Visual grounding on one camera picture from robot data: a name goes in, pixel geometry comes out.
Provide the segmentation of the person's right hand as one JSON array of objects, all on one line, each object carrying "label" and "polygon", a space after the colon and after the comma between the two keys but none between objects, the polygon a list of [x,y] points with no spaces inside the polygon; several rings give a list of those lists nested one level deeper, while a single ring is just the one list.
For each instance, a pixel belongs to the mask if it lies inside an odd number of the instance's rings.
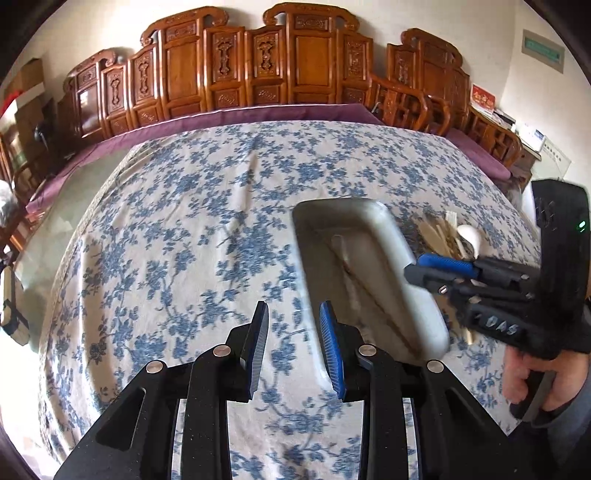
[{"label": "person's right hand", "polygon": [[526,380],[533,372],[556,374],[542,409],[550,412],[572,401],[581,391],[589,373],[590,357],[571,351],[561,352],[554,360],[546,361],[507,346],[504,356],[503,395],[513,404],[528,395]]}]

